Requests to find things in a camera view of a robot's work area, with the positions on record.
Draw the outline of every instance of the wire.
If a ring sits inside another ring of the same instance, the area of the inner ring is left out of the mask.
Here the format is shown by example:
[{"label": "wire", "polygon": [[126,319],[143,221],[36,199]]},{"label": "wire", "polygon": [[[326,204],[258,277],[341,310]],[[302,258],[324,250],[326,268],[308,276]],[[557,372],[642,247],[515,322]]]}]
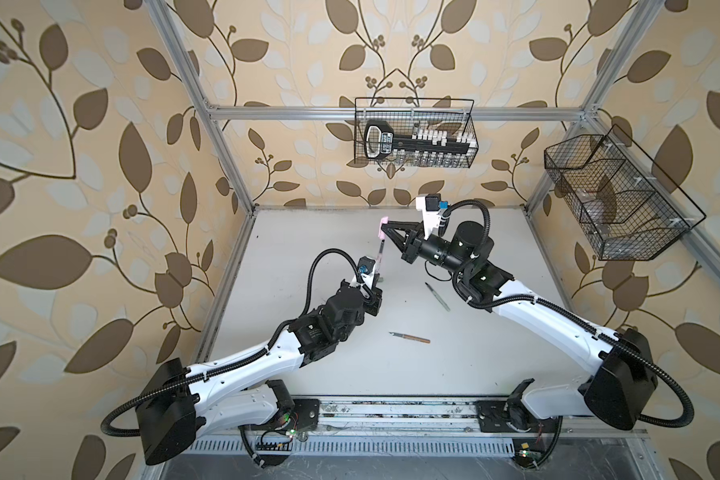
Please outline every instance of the wire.
[{"label": "wire", "polygon": [[427,272],[427,275],[430,275],[432,278],[434,278],[434,279],[437,280],[438,282],[450,282],[450,281],[451,281],[451,277],[453,276],[453,274],[451,274],[451,273],[449,272],[449,273],[451,274],[451,277],[449,277],[449,278],[437,278],[436,276],[434,276],[434,275],[432,275],[432,274],[429,273],[429,270],[427,270],[427,264],[429,264],[429,262],[424,262],[424,271]]}]

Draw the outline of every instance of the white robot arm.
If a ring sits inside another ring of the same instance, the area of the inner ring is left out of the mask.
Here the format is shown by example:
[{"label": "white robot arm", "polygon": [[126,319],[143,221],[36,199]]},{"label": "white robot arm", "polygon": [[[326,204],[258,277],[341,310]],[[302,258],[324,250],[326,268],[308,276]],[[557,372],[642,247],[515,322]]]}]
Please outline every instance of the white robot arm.
[{"label": "white robot arm", "polygon": [[[480,207],[484,224],[463,222],[449,242],[442,235],[450,214],[465,205]],[[428,221],[382,222],[382,247],[384,238],[389,239],[410,264],[423,257],[451,271],[451,283],[468,305],[525,326],[584,370],[565,384],[523,380],[507,400],[505,420],[509,424],[525,430],[531,422],[556,416],[597,416],[624,430],[632,429],[638,419],[667,427],[691,422],[693,408],[688,396],[653,365],[644,336],[634,330],[619,334],[538,296],[488,261],[493,246],[488,235],[490,215],[480,201],[446,206],[439,195],[417,198],[417,208],[426,210],[424,218]],[[352,264],[355,276],[352,282],[342,281],[325,305],[308,312],[312,274],[320,259],[331,253],[343,255]],[[178,359],[164,363],[142,395],[102,421],[102,431],[111,436],[141,436],[146,464],[154,465],[181,453],[197,436],[246,425],[284,427],[294,401],[282,381],[267,379],[334,352],[337,344],[364,322],[365,313],[378,313],[382,302],[382,291],[375,286],[378,264],[367,257],[355,265],[345,252],[325,250],[313,262],[309,279],[303,312],[294,320],[282,322],[268,342],[186,368]],[[641,414],[656,388],[657,377],[680,398],[681,417],[663,420]],[[130,408],[136,408],[139,428],[113,427],[112,421]],[[264,461],[250,449],[244,434],[243,438],[251,456],[263,466]]]}]

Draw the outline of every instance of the aluminum frame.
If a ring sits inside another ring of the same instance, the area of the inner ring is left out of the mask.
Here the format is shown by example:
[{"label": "aluminum frame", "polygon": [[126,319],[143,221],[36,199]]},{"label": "aluminum frame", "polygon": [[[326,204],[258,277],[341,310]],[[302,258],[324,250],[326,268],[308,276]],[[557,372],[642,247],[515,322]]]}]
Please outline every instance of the aluminum frame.
[{"label": "aluminum frame", "polygon": [[[400,108],[403,111],[430,108]],[[208,113],[212,120],[323,120],[344,121],[355,119],[354,108],[342,107],[226,107],[211,105]],[[473,121],[578,121],[584,116],[581,108],[521,108],[521,107],[475,107]]]},{"label": "aluminum frame", "polygon": [[176,71],[181,78],[184,89],[192,101],[192,106],[195,108],[195,112],[197,112],[197,117],[206,130],[213,149],[216,151],[216,155],[218,155],[221,168],[230,180],[232,188],[237,192],[240,207],[246,214],[252,214],[253,202],[251,201],[251,196],[242,179],[240,170],[232,158],[232,153],[224,141],[224,134],[221,128],[209,115],[208,101],[202,92],[200,80],[184,49],[181,37],[171,21],[165,2],[163,0],[146,0],[146,5],[150,11],[150,17],[152,17],[155,29],[163,39],[163,43],[168,50],[171,60],[173,60],[174,66],[176,66]]}]

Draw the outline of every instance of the ventilation grate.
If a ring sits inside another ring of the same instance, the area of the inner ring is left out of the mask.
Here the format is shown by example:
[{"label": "ventilation grate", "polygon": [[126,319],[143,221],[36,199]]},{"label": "ventilation grate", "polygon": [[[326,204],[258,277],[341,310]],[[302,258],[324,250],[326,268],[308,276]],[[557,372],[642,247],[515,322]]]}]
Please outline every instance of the ventilation grate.
[{"label": "ventilation grate", "polygon": [[[246,451],[239,436],[206,436],[196,440],[185,453],[245,455]],[[279,452],[267,453],[276,455]],[[294,440],[290,453],[300,456],[511,457],[514,447],[511,438],[496,437],[398,437],[391,440],[371,436],[312,436],[306,442]]]}]

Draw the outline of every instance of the black cable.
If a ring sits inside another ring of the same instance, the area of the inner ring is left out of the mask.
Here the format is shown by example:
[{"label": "black cable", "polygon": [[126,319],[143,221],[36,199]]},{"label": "black cable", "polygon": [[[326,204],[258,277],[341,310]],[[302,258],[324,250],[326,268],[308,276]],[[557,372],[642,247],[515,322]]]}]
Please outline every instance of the black cable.
[{"label": "black cable", "polygon": [[432,275],[432,274],[429,273],[429,270],[427,270],[427,264],[429,264],[429,262],[424,262],[424,271],[427,272],[427,275],[430,275],[432,278],[434,278],[434,279],[437,280],[438,282],[450,282],[450,281],[451,281],[451,278],[453,277],[453,274],[451,274],[450,272],[448,272],[449,274],[451,274],[451,276],[450,276],[449,278],[437,278],[436,276],[434,276],[434,275]]},{"label": "black cable", "polygon": [[554,436],[552,437],[552,442],[550,442],[550,446],[548,446],[547,449],[544,450],[544,454],[542,454],[541,458],[539,458],[536,461],[532,461],[531,464],[528,466],[522,466],[515,457],[512,457],[512,459],[514,460],[515,463],[517,463],[522,468],[527,468],[529,470],[540,468],[547,461],[547,459],[550,457],[550,455],[552,455],[552,451],[557,446],[557,441],[560,439],[560,434],[562,433],[562,431],[563,431],[563,417],[560,416],[560,417],[557,417],[557,426],[555,427],[555,430],[554,430]]}]

